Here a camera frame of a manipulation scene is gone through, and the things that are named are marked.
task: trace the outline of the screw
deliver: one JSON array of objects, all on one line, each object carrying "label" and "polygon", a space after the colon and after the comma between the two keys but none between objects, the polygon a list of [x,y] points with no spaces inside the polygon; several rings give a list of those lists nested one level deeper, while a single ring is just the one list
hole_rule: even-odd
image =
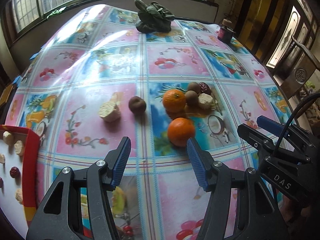
[{"label": "screw", "polygon": [[256,173],[256,170],[254,168],[248,168],[248,172],[250,174],[255,174]]},{"label": "screw", "polygon": [[70,172],[70,168],[69,167],[65,167],[62,169],[62,173],[67,174]]},{"label": "screw", "polygon": [[99,166],[99,167],[103,166],[105,164],[106,164],[106,162],[104,160],[99,160],[99,161],[96,162],[96,165]]},{"label": "screw", "polygon": [[221,167],[222,166],[222,162],[221,161],[214,161],[213,165],[216,167]]}]

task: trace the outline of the stained glass window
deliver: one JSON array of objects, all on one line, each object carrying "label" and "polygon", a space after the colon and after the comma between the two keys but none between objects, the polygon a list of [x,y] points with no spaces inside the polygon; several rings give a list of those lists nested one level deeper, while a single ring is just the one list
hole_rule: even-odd
[{"label": "stained glass window", "polygon": [[[309,37],[309,40],[308,40],[308,42],[307,42],[307,44],[306,44],[306,47],[307,47],[308,49],[310,49],[311,43],[312,43],[312,38]],[[300,65],[300,63],[301,63],[301,61],[303,60],[304,57],[305,57],[305,55],[304,55],[304,53],[303,53],[303,54],[300,56],[299,60],[297,61],[295,67]]]},{"label": "stained glass window", "polygon": [[281,40],[275,52],[273,53],[271,59],[267,63],[268,67],[274,68],[278,63],[278,61],[281,59],[281,57],[283,56],[284,52],[287,50],[291,42],[291,35],[294,35],[295,31],[297,30],[299,21],[300,21],[300,14],[297,12],[296,8],[293,6],[288,24],[284,30]]},{"label": "stained glass window", "polygon": [[314,33],[316,33],[317,28],[318,28],[317,23],[316,23],[316,21],[314,20],[314,21],[313,21],[313,25],[312,25],[312,30],[313,30]]},{"label": "stained glass window", "polygon": [[[300,31],[300,34],[299,34],[299,36],[297,38],[297,41],[300,42],[300,43],[303,43],[305,38],[306,38],[306,36],[307,36],[307,33],[308,33],[308,29],[307,29],[306,25],[303,23],[301,31]],[[294,57],[298,54],[299,50],[300,50],[299,47],[297,47],[297,46],[294,47],[293,51],[290,53],[288,58],[290,60],[293,60]]]},{"label": "stained glass window", "polygon": [[311,12],[311,9],[310,9],[309,5],[307,4],[306,0],[298,0],[298,2],[300,3],[300,5],[303,8],[305,14],[307,15],[309,22],[311,22],[311,20],[312,20],[312,12]]}]

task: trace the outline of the cable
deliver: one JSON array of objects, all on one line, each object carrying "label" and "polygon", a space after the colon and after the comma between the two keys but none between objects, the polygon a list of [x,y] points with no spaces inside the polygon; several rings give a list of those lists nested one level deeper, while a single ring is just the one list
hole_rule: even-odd
[{"label": "cable", "polygon": [[293,121],[293,119],[295,118],[295,116],[297,115],[297,113],[300,111],[301,108],[303,108],[303,106],[305,104],[307,104],[308,102],[310,102],[311,100],[313,99],[316,99],[316,98],[320,98],[320,92],[316,92],[310,96],[307,96],[305,99],[303,99],[298,105],[297,107],[295,108],[295,110],[292,112],[292,114],[290,115],[289,119],[287,120],[287,122],[285,123],[280,135],[279,135],[279,138],[278,138],[278,141],[276,143],[276,146],[275,146],[275,149],[273,150],[273,153],[272,155],[275,155],[276,152],[278,151],[279,147],[280,147],[280,143],[285,135],[285,132],[287,131],[288,127],[290,126],[291,122]]}]

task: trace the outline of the tablecloth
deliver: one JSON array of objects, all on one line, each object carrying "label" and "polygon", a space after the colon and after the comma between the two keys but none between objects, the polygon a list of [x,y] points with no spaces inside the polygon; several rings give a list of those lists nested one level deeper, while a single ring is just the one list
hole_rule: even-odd
[{"label": "tablecloth", "polygon": [[[290,110],[247,49],[234,38],[229,45],[218,40],[218,25],[175,20],[170,33],[142,34],[137,21],[137,13],[104,4],[81,10],[36,56],[5,123],[41,136],[37,203],[63,167],[90,166],[128,136],[132,150],[124,176],[109,194],[119,230],[130,224],[136,240],[195,239],[210,194],[199,187],[185,149],[167,138],[171,118],[162,95],[170,89],[185,92],[190,82],[207,83],[217,107],[210,114],[189,113],[196,139],[215,160],[239,170],[257,168],[258,159],[257,151],[238,137],[237,126],[246,123],[276,140],[257,126],[257,117],[284,123]],[[145,116],[135,118],[129,111],[134,95],[146,101]],[[97,114],[109,100],[122,115],[110,124]],[[82,194],[89,228],[85,189]],[[226,236],[233,231],[236,189],[230,197]],[[25,218],[11,223],[25,237]]]}]

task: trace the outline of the brown fruit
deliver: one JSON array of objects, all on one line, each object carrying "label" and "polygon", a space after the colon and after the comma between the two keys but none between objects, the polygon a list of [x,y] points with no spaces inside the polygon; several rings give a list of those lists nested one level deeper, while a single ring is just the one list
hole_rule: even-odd
[{"label": "brown fruit", "polygon": [[205,93],[205,94],[211,96],[212,91],[211,91],[210,87],[206,83],[200,82],[199,86],[200,86],[200,89],[201,89],[201,93]]},{"label": "brown fruit", "polygon": [[133,114],[143,114],[147,108],[146,102],[137,96],[130,98],[128,105]]},{"label": "brown fruit", "polygon": [[191,82],[188,84],[187,90],[188,91],[192,90],[192,91],[196,92],[197,94],[199,94],[201,91],[201,88],[197,82]]},{"label": "brown fruit", "polygon": [[198,94],[193,90],[187,91],[184,96],[186,97],[186,102],[189,106],[197,105],[199,102]]}]

